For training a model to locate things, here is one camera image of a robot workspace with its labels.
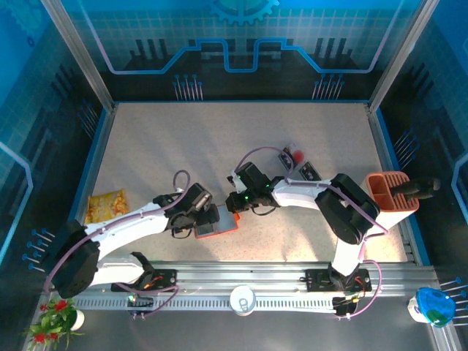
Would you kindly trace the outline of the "clear card with red circle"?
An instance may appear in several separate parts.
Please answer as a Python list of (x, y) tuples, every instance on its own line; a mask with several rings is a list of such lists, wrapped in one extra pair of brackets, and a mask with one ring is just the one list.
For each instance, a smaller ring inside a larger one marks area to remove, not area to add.
[(305, 159), (304, 152), (294, 143), (287, 146), (287, 152), (292, 157), (295, 166), (300, 165)]

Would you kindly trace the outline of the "black card with white print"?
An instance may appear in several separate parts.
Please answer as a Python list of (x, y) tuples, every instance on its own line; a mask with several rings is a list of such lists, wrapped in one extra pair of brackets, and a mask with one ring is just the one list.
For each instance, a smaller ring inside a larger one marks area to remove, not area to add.
[(322, 178), (320, 174), (315, 170), (310, 161), (304, 162), (300, 169), (299, 173), (301, 177), (306, 181), (321, 181)]

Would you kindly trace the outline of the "orange white utensil holder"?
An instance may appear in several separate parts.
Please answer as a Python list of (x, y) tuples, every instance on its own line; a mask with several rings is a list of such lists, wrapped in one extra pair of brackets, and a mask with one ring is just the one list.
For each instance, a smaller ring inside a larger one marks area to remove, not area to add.
[(415, 213), (419, 207), (419, 200), (406, 200), (404, 195), (392, 195), (390, 190), (395, 186), (408, 182), (409, 177), (400, 171), (385, 171), (369, 173), (362, 183), (364, 191), (378, 205), (380, 213), (376, 218), (386, 230)]

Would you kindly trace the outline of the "yellow snack bag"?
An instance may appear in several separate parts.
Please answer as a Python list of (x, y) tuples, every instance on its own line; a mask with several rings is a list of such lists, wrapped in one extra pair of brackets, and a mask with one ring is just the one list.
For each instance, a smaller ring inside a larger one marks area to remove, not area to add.
[(124, 189), (88, 198), (85, 223), (98, 223), (115, 219), (129, 213), (127, 195)]

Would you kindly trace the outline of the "small black controller board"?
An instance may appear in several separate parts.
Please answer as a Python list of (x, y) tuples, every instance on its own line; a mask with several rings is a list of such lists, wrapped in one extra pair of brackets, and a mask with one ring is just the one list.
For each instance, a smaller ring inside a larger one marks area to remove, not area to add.
[(150, 307), (154, 306), (152, 297), (143, 297), (139, 295), (129, 295), (127, 297), (127, 312), (136, 320), (138, 316), (142, 317)]
[(354, 314), (358, 307), (358, 298), (335, 297), (332, 299), (333, 310), (337, 317), (346, 317)]

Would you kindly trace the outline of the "white lidded cup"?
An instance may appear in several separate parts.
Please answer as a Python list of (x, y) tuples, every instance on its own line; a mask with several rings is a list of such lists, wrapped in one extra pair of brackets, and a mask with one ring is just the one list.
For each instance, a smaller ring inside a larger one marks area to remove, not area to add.
[(251, 314), (256, 305), (254, 290), (246, 285), (235, 287), (230, 293), (230, 308), (239, 316)]

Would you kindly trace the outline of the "potted plant with red flowers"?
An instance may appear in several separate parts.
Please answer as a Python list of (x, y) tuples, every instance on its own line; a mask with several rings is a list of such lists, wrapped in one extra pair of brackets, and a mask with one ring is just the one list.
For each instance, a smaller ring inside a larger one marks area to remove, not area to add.
[(68, 347), (71, 338), (80, 335), (84, 322), (84, 313), (72, 299), (52, 298), (39, 306), (38, 320), (24, 332), (27, 351), (45, 351), (47, 347), (55, 350), (60, 341)]

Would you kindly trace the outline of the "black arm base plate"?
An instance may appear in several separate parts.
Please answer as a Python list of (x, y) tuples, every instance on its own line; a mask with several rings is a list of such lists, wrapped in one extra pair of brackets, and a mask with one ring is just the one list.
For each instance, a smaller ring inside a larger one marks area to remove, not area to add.
[(158, 269), (144, 272), (134, 283), (121, 283), (121, 285), (138, 291), (155, 291), (175, 286), (176, 279), (177, 270)]
[(309, 293), (370, 293), (372, 290), (369, 272), (366, 269), (358, 269), (349, 276), (328, 269), (308, 269), (300, 280), (306, 284)]

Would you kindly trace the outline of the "aluminium mounting rail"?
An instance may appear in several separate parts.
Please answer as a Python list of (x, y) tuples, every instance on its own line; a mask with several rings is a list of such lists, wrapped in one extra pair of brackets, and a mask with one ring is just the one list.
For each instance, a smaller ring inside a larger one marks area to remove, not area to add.
[[(177, 294), (152, 293), (154, 306), (148, 312), (213, 311), (230, 308), (230, 293), (241, 285), (254, 290), (256, 312), (294, 311), (331, 313), (335, 297), (358, 298), (359, 307), (376, 293), (379, 297), (402, 297), (407, 300), (421, 287), (438, 287), (437, 275), (431, 266), (411, 263), (372, 263), (362, 267), (369, 272), (371, 292), (308, 292), (300, 280), (305, 270), (326, 268), (325, 263), (183, 263), (159, 262), (157, 267), (177, 270)], [(90, 287), (75, 296), (80, 310), (126, 311), (129, 292), (113, 292), (110, 285)]]

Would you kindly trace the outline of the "aluminium frame post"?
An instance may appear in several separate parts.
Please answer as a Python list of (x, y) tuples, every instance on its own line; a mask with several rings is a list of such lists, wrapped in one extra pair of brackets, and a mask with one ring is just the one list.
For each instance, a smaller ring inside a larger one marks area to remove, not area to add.
[(376, 113), (382, 101), (393, 85), (394, 80), (400, 73), (405, 61), (413, 51), (427, 23), (431, 19), (440, 0), (420, 0), (420, 5), (415, 12), (409, 28), (398, 46), (398, 50), (393, 55), (389, 64), (385, 68), (377, 86), (369, 100), (369, 112)]
[(40, 1), (67, 44), (97, 99), (108, 113), (112, 113), (115, 109), (115, 102), (63, 4), (60, 0)]

